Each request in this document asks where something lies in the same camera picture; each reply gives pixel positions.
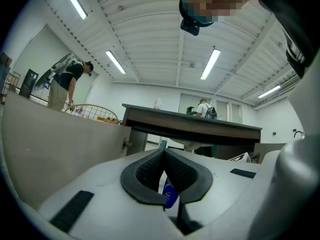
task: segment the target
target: person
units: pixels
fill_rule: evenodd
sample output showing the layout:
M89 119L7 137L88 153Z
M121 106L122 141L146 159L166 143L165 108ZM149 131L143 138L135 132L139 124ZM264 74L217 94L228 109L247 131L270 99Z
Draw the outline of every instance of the person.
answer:
M199 106L196 110L196 116L204 118L210 107L211 107L210 104L207 103L207 100L205 98L201 99Z
M62 111L67 96L69 98L68 107L74 105L73 96L78 79L82 74L90 76L92 70L94 70L94 66L90 61L83 62L75 59L64 73L55 74L50 85L47 107L55 111Z
M247 2L253 0L180 0L181 15L191 18L196 26L207 27L235 14ZM274 14L283 27L287 61L302 78L320 47L319 26L312 20L317 17L318 0L259 0Z

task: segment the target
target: white corrugated ceiling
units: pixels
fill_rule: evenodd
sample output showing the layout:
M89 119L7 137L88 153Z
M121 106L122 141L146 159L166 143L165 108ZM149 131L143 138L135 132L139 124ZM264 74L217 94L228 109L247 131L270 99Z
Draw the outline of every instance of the white corrugated ceiling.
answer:
M258 2L237 15L202 28L180 30L179 0L79 0L80 18L69 0L45 0L115 83L187 88L259 105L258 95L296 76L286 60L286 41L275 17ZM200 80L214 47L221 54ZM106 56L111 50L127 71Z

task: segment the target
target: clear plastic bottle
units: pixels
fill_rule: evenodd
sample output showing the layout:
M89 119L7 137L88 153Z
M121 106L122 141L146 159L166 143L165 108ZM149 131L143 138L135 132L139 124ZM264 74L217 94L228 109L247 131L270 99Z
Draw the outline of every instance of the clear plastic bottle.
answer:
M154 103L154 109L160 110L161 109L161 99L158 98Z

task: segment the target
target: wooden tabletop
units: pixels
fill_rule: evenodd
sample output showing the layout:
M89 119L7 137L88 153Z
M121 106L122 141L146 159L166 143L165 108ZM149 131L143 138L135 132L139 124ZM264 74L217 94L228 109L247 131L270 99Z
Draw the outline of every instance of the wooden tabletop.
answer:
M254 145L261 138L259 127L142 106L122 106L126 108L122 125L148 134L217 145Z

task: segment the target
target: fluorescent light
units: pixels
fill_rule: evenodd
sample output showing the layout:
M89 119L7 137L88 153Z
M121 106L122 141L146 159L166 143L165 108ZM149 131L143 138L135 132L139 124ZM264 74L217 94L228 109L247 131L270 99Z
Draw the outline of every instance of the fluorescent light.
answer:
M270 93L273 93L274 91L276 91L276 90L278 90L278 89L280 89L280 88L281 88L280 85L277 85L277 86L274 87L273 89L268 90L268 91L265 92L264 94L261 94L258 98L261 99L261 98L263 98L264 96L267 96L267 95L269 95Z
M78 0L70 0L71 3L73 4L74 8L80 15L80 17L84 20L87 17L87 14L85 11L82 9L82 6L79 4Z
M118 68L118 70L120 70L120 72L122 74L126 74L126 71L122 68L122 66L119 64L119 62L116 60L116 58L114 57L114 55L111 53L111 51L106 51L105 52L106 55L108 55L108 57L110 58L110 60L112 60L112 62L114 63L114 65Z
M209 59L208 64L206 65L206 67L205 67L205 69L204 69L204 71L202 73L202 76L200 78L201 80L206 80L207 79L207 77L208 77L210 71L212 70L212 68L214 67L219 55L220 55L220 51L214 49L212 54L211 54L211 57Z

